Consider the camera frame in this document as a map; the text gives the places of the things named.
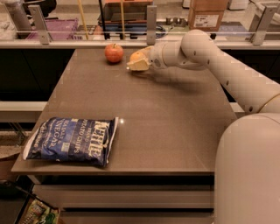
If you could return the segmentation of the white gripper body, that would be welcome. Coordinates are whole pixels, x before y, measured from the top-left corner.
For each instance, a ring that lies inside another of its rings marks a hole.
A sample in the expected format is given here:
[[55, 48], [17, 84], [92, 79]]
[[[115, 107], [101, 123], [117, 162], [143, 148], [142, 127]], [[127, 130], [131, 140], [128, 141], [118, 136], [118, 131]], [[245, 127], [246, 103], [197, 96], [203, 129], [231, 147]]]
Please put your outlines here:
[[163, 58], [164, 46], [165, 43], [158, 43], [150, 48], [149, 62], [156, 69], [166, 69]]

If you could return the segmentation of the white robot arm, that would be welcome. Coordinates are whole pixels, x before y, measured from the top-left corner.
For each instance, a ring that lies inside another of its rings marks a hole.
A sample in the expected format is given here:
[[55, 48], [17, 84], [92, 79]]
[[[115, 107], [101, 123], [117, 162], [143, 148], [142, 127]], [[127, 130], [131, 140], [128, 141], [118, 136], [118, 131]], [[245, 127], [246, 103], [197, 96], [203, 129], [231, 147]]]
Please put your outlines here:
[[137, 50], [127, 67], [211, 72], [243, 110], [218, 143], [213, 224], [280, 224], [280, 85], [223, 52], [202, 30]]

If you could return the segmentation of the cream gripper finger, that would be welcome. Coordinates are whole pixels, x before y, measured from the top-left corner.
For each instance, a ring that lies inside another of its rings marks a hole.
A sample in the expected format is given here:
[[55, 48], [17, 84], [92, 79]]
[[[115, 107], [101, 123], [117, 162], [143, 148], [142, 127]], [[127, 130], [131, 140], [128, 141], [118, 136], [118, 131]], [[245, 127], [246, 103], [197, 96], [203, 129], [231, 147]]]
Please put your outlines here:
[[127, 63], [127, 68], [130, 71], [147, 71], [150, 68], [150, 63], [147, 59], [132, 60]]
[[145, 56], [149, 56], [152, 48], [153, 48], [153, 46], [150, 45], [150, 46], [147, 46], [147, 47], [141, 49], [140, 52], [143, 53]]

